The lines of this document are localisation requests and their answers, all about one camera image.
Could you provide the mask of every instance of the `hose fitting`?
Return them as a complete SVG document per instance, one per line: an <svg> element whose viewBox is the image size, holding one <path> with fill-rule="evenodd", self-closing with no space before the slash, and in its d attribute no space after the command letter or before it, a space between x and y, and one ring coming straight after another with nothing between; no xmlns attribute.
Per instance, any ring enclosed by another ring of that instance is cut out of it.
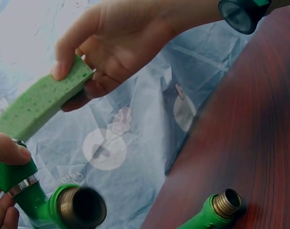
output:
<svg viewBox="0 0 290 229"><path fill-rule="evenodd" d="M24 142L15 143L26 147ZM62 185L47 198L34 161L24 166L0 163L0 189L12 196L34 229L95 229L106 218L103 198L90 187Z"/></svg>
<svg viewBox="0 0 290 229"><path fill-rule="evenodd" d="M242 199L232 189L221 194L211 195L203 204L202 210L178 229L207 229L231 223L242 207Z"/></svg>

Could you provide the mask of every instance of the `wood grain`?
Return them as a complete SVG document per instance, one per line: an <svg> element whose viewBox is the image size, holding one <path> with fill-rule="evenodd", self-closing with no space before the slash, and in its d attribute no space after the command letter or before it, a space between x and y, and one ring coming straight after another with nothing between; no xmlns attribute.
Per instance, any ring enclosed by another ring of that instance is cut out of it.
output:
<svg viewBox="0 0 290 229"><path fill-rule="evenodd" d="M142 229L175 229L236 190L233 229L290 229L290 6L272 12L209 98Z"/></svg>

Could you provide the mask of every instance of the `hose nozzle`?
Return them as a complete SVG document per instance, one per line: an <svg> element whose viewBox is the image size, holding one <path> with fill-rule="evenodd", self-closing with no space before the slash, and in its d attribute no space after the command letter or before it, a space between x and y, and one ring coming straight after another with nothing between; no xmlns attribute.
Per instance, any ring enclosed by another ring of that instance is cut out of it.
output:
<svg viewBox="0 0 290 229"><path fill-rule="evenodd" d="M106 218L107 208L102 197L89 187L64 189L56 201L62 222L71 229L92 229Z"/></svg>

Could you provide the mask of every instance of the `green sponge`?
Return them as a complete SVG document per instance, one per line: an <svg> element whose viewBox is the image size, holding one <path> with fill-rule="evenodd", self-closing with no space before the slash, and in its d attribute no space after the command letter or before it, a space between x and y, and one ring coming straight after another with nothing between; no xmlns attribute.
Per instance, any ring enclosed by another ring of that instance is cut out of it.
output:
<svg viewBox="0 0 290 229"><path fill-rule="evenodd" d="M76 55L71 71L64 80L55 81L50 74L44 76L0 115L0 132L26 142L67 100L83 89L83 84L93 74Z"/></svg>

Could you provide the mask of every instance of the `fingernail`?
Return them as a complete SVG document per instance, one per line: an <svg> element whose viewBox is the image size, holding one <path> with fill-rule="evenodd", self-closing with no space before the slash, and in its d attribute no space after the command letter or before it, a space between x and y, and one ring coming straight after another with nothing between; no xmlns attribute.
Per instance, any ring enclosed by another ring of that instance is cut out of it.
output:
<svg viewBox="0 0 290 229"><path fill-rule="evenodd" d="M91 88L84 87L84 94L88 99L93 99L93 92Z"/></svg>
<svg viewBox="0 0 290 229"><path fill-rule="evenodd" d="M63 72L63 64L56 61L54 63L53 68L51 69L51 74L53 75L55 80L60 80L62 78L62 72Z"/></svg>
<svg viewBox="0 0 290 229"><path fill-rule="evenodd" d="M23 146L19 146L19 152L20 152L21 155L23 155L26 158L30 158L31 157L31 154L30 154L29 150L26 149Z"/></svg>

